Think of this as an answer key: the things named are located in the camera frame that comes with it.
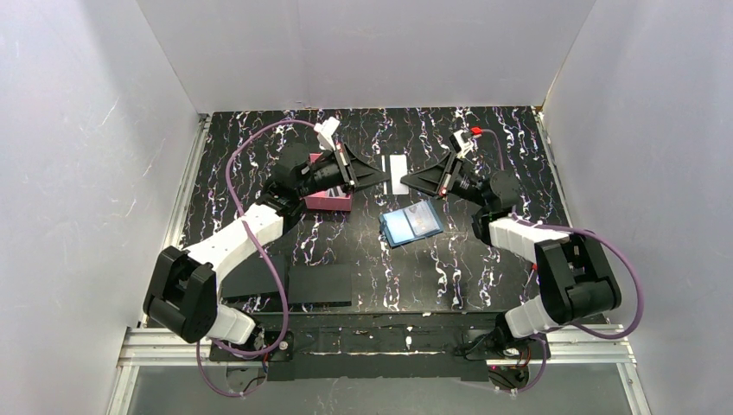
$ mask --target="white bracket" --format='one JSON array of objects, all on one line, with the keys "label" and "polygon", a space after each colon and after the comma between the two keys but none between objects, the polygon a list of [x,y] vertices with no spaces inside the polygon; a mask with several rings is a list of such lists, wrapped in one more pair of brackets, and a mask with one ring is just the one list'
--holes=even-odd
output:
[{"label": "white bracket", "polygon": [[321,150],[335,150],[333,135],[337,128],[339,128],[340,121],[336,118],[329,118],[323,124],[316,123],[313,127],[318,133],[318,143],[321,145]]},{"label": "white bracket", "polygon": [[524,259],[537,263],[534,244],[543,240],[561,240],[568,238],[564,232],[529,227],[511,218],[501,218],[488,224],[491,246],[508,249]]},{"label": "white bracket", "polygon": [[189,258],[214,267],[217,291],[226,275],[257,251],[247,236],[243,220],[246,220],[260,245],[269,244],[283,235],[283,218],[275,209],[265,205],[251,205],[244,216],[198,244],[184,248],[188,251]]},{"label": "white bracket", "polygon": [[463,139],[463,133],[466,132],[465,130],[458,130],[453,133],[453,137],[458,142],[458,145],[461,146],[461,151],[458,151],[458,158],[464,158],[469,152],[471,152],[474,149],[474,142],[472,140],[465,141]]}]

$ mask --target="glass panel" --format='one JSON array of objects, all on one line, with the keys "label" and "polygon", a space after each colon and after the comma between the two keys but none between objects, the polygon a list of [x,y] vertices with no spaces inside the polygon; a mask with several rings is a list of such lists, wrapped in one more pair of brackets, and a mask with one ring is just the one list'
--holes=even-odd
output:
[{"label": "glass panel", "polygon": [[[532,374],[539,365],[532,365]],[[225,388],[225,367],[208,367]],[[240,378],[249,380],[254,370]],[[488,383],[479,383],[493,387]],[[129,414],[237,413],[593,413],[630,414],[616,364],[548,365],[543,379],[513,398],[453,379],[316,379],[270,382],[246,399],[209,390],[197,367],[141,367]]]}]

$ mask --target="black marble tabletop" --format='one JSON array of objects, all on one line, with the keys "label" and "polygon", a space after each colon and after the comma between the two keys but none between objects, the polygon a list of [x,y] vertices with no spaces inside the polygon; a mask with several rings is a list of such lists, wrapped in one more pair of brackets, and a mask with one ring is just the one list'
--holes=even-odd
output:
[{"label": "black marble tabletop", "polygon": [[[226,189],[226,161],[250,134],[284,118],[311,123],[337,117],[336,137],[372,166],[381,155],[405,154],[410,171],[435,163],[448,153],[449,135],[472,126],[490,128],[501,149],[485,134],[468,157],[478,175],[499,168],[498,152],[521,184],[518,212],[531,220],[565,224],[565,214],[538,127],[530,107],[395,108],[304,110],[288,112],[217,112],[213,115],[194,194],[188,208],[182,246],[194,244],[230,223],[236,208]],[[259,195],[278,152],[290,141],[318,151],[316,135],[307,127],[278,127],[246,149],[234,165],[233,181],[247,207]],[[339,312],[506,310],[535,295],[530,265],[516,255],[485,246],[471,231],[470,215],[478,207],[449,196],[433,201],[445,232],[390,249],[379,234],[379,214],[426,199],[386,195],[378,186],[354,195],[351,213],[307,212],[281,239],[266,247],[293,265],[352,265],[353,305],[326,307]],[[247,311],[280,309],[278,300],[253,297],[239,307]],[[293,311],[324,310],[304,305]]]}]

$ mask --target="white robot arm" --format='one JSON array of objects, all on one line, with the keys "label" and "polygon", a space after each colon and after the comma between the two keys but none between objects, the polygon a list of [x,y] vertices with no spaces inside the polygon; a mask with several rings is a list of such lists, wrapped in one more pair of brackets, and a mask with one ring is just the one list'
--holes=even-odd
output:
[{"label": "white robot arm", "polygon": [[316,125],[322,154],[314,162],[302,144],[287,145],[262,195],[245,214],[198,244],[165,248],[156,262],[143,310],[186,342],[207,336],[247,342],[256,324],[247,314],[219,304],[221,281],[256,252],[244,222],[260,245],[287,233],[305,211],[303,197],[341,186],[353,193],[387,180],[332,135],[338,120]]},{"label": "white robot arm", "polygon": [[450,138],[453,151],[400,181],[427,195],[453,194],[472,201],[480,207],[472,217],[476,238],[537,265],[539,295],[497,317],[490,337],[494,347],[514,347],[531,335],[621,305],[621,291],[597,239],[515,219],[513,209],[520,197],[514,173],[499,170],[486,177],[474,173],[465,155],[480,133],[481,129],[458,131]]}]

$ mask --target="white wall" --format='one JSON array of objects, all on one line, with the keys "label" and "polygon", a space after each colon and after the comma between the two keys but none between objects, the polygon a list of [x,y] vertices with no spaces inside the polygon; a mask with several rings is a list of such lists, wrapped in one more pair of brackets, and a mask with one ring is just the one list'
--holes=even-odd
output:
[{"label": "white wall", "polygon": [[138,0],[199,112],[541,105],[595,0]]},{"label": "white wall", "polygon": [[0,413],[103,413],[197,115],[134,0],[12,0],[0,119]]},{"label": "white wall", "polygon": [[731,68],[733,3],[598,0],[545,106],[573,220],[641,273],[654,413],[733,412]]}]

